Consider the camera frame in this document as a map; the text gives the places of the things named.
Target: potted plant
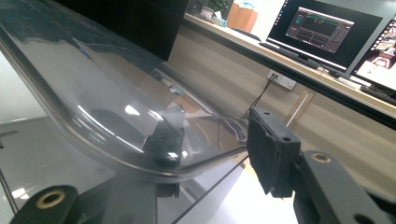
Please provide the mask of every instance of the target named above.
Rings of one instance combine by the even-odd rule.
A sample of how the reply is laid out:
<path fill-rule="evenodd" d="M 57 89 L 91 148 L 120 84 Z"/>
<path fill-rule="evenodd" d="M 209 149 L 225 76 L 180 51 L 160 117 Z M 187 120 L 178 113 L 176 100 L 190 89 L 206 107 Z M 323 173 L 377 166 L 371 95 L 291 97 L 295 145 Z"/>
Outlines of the potted plant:
<path fill-rule="evenodd" d="M 215 12 L 220 11 L 221 15 L 228 12 L 230 8 L 229 0 L 209 0 L 207 6 L 212 8 Z"/>

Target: power socket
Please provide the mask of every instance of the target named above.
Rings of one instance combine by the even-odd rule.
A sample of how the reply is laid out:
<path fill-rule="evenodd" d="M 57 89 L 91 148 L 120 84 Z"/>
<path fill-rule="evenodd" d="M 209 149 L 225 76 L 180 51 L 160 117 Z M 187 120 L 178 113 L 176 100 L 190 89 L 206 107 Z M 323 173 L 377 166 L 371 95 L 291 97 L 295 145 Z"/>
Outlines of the power socket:
<path fill-rule="evenodd" d="M 283 86 L 283 87 L 285 87 L 285 88 L 287 88 L 289 90 L 292 90 L 293 87 L 296 85 L 296 81 L 294 81 L 294 80 L 292 80 L 292 79 L 290 79 L 288 77 L 282 77 L 279 80 L 279 85 L 281 85 L 281 86 Z"/>
<path fill-rule="evenodd" d="M 283 77 L 283 75 L 280 75 L 278 72 L 274 70 L 270 70 L 270 73 L 268 73 L 268 78 L 271 78 L 272 75 L 275 75 L 276 77 L 274 78 L 273 82 L 279 83 L 280 79 Z"/>

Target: dark screen display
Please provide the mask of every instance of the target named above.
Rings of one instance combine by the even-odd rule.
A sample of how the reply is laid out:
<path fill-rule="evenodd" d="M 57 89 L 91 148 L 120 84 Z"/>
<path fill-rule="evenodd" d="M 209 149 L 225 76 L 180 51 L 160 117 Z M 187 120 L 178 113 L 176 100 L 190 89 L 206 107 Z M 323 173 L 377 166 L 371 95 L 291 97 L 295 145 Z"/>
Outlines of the dark screen display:
<path fill-rule="evenodd" d="M 312 0 L 286 0 L 267 42 L 346 71 L 382 18 Z"/>

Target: black metal bracket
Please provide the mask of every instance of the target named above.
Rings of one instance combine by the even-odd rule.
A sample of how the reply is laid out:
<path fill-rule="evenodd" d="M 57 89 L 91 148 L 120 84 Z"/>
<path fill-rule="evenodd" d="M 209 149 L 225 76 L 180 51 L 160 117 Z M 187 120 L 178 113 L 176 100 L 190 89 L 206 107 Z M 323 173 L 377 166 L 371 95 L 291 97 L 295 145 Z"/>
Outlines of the black metal bracket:
<path fill-rule="evenodd" d="M 43 189 L 30 198 L 11 224 L 77 223 L 78 192 L 70 186 Z"/>
<path fill-rule="evenodd" d="M 299 223 L 391 223 L 339 160 L 302 152 L 297 136 L 271 113 L 250 111 L 247 151 L 265 193 L 283 198 L 295 191 Z"/>

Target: bolt hole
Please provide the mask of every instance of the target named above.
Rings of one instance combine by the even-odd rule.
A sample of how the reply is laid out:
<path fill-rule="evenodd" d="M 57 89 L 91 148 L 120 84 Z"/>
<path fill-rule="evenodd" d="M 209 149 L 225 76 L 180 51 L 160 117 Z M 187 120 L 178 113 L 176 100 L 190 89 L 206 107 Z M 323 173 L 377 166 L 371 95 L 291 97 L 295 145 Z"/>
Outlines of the bolt hole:
<path fill-rule="evenodd" d="M 63 190 L 56 189 L 39 197 L 35 205 L 39 209 L 47 209 L 63 201 L 65 196 L 66 194 Z"/>
<path fill-rule="evenodd" d="M 44 199 L 44 203 L 53 203 L 59 199 L 59 194 L 52 194 Z"/>
<path fill-rule="evenodd" d="M 364 215 L 357 214 L 354 216 L 354 218 L 359 224 L 374 224 L 374 222 L 370 218 Z"/>
<path fill-rule="evenodd" d="M 322 163 L 329 163 L 332 161 L 332 159 L 326 155 L 320 154 L 320 153 L 315 153 L 311 156 L 314 161 L 322 162 Z"/>

